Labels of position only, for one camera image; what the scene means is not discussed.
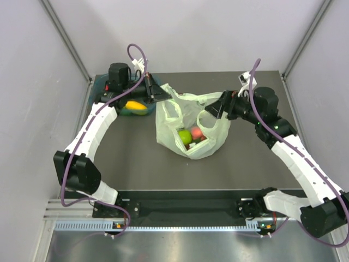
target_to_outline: plastic bag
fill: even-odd
[[[225,118],[217,120],[204,110],[206,105],[215,102],[221,92],[203,94],[178,94],[168,84],[162,85],[172,99],[157,103],[156,129],[157,142],[173,152],[190,159],[201,159],[211,156],[225,142],[230,128],[230,121]],[[187,150],[178,135],[178,130],[198,126],[205,140]]]

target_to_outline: white wall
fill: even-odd
[[[335,0],[288,77],[313,157],[349,190],[349,1]]]
[[[0,15],[0,261],[29,261],[53,154],[73,137],[87,83],[39,1],[4,1]]]
[[[280,70],[322,0],[50,0],[90,74],[144,48],[155,73]]]

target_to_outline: wire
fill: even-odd
[[[140,85],[140,83],[143,81],[144,77],[145,77],[145,74],[146,74],[146,71],[147,71],[147,60],[146,60],[146,55],[144,54],[143,50],[136,44],[129,44],[128,47],[127,47],[127,53],[129,54],[130,58],[131,57],[131,54],[129,52],[129,49],[134,46],[136,47],[139,52],[142,54],[142,57],[144,59],[144,62],[145,62],[145,68],[144,68],[144,72],[143,74],[141,75],[141,78],[139,79],[139,81],[130,89],[126,90],[125,92],[123,92],[122,94],[114,97],[113,99],[109,100],[107,103],[105,103],[103,106],[101,106],[97,111],[96,111],[96,116],[101,112],[101,110],[103,110],[103,108],[107,107],[109,104],[115,102],[116,100],[120,99],[121,97],[123,96],[126,96],[128,93],[132,92],[134,89],[137,88],[137,86]],[[86,125],[86,131],[88,130],[88,128],[91,126],[92,122],[94,121],[95,119],[95,116],[91,118],[91,120],[88,122],[88,124]],[[86,132],[83,132],[82,135],[80,136],[76,146],[74,147],[73,151],[70,153],[70,156],[68,158],[68,162],[67,162],[67,166],[65,167],[65,170],[64,170],[64,175],[63,175],[63,181],[62,181],[62,187],[61,187],[61,204],[62,206],[64,207],[68,207],[68,206],[71,206],[77,202],[81,202],[81,201],[84,201],[84,200],[94,200],[96,203],[99,203],[99,204],[102,204],[102,205],[105,205],[105,206],[108,206],[108,207],[112,207],[114,209],[119,209],[121,211],[123,211],[128,220],[127,220],[127,224],[123,227],[123,230],[118,234],[116,235],[116,237],[119,237],[121,235],[123,235],[127,229],[127,227],[130,225],[130,222],[131,222],[131,217],[130,217],[130,214],[129,212],[127,212],[127,210],[125,210],[124,208],[120,207],[120,206],[116,206],[116,205],[111,205],[111,204],[108,204],[108,203],[104,203],[102,201],[99,201],[99,200],[96,200],[96,199],[93,199],[93,198],[80,198],[80,199],[77,199],[71,203],[65,203],[64,201],[64,195],[65,195],[65,185],[67,183],[67,178],[68,178],[68,173],[69,173],[69,169],[71,167],[71,162],[73,161],[73,157],[79,147],[79,145],[81,144],[83,138],[85,137],[86,135]]]
[[[305,159],[305,155],[303,153],[301,153],[300,150],[298,150],[296,147],[294,147],[293,145],[291,145],[289,142],[287,142],[285,139],[283,139],[281,136],[279,136],[276,132],[274,132],[270,127],[268,127],[268,125],[263,121],[263,119],[261,118],[261,116],[259,115],[258,111],[257,111],[257,108],[256,108],[256,105],[255,105],[255,102],[254,102],[254,92],[253,92],[253,87],[252,87],[252,82],[253,82],[253,78],[255,77],[255,73],[256,73],[256,69],[259,65],[259,63],[261,62],[261,59],[257,59],[257,61],[255,62],[251,72],[250,72],[250,83],[249,83],[249,97],[250,97],[250,102],[251,102],[251,106],[252,106],[252,109],[253,109],[253,112],[254,114],[256,115],[258,121],[262,124],[262,126],[269,132],[271,133],[271,135],[273,135],[274,137],[276,137],[280,142],[283,142],[285,143],[290,149],[292,149],[293,151],[295,151],[295,153],[297,153],[298,155],[300,155],[304,161],[309,164],[309,165],[314,165],[315,168],[315,172],[318,174],[318,176],[328,185],[328,187],[333,191],[333,193],[335,194],[335,196],[337,197],[337,199],[339,200],[339,203],[341,205],[341,207],[343,208],[343,211],[344,211],[344,214],[345,214],[345,218],[347,220],[347,222],[349,221],[349,212],[348,212],[348,209],[342,199],[342,197],[339,195],[339,193],[336,191],[336,189],[334,188],[334,186],[326,179],[326,177],[318,170],[318,168],[316,167],[316,164],[312,163],[309,159],[306,161]],[[343,240],[342,243],[340,244],[330,244],[330,243],[326,243],[320,239],[317,239],[316,237],[313,237],[312,235],[310,235],[310,233],[303,227],[303,225],[298,222],[300,227],[303,228],[303,230],[312,238],[314,239],[315,241],[319,242],[319,243],[322,243],[326,246],[329,246],[329,247],[343,247],[345,246],[346,244],[348,244],[349,242],[349,224],[347,223],[348,225],[348,233],[347,233],[347,236],[346,238]]]

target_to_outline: dark gray surface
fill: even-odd
[[[158,74],[178,92],[238,90],[239,72]],[[280,115],[295,127],[279,72],[257,72],[257,86],[279,97]],[[190,160],[157,144],[155,112],[118,117],[106,132],[95,165],[112,188],[126,190],[300,188],[289,170],[242,120],[231,123],[225,144],[212,156]]]
[[[335,249],[309,238],[296,222],[288,224],[271,239],[255,239],[232,232],[216,233],[126,233],[119,239],[92,236],[68,255],[56,256],[52,249],[67,252],[90,233],[54,232],[46,262],[336,262]]]

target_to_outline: bag handle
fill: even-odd
[[[197,117],[196,117],[196,124],[197,126],[201,129],[201,132],[204,136],[206,136],[207,138],[213,139],[212,137],[214,136],[213,134],[215,133],[215,130],[217,129],[218,125],[219,125],[219,121],[220,119],[217,119],[214,126],[211,128],[208,127],[204,127],[201,123],[200,123],[200,117],[201,115],[204,114],[209,114],[209,112],[202,110],[200,113],[198,113]]]

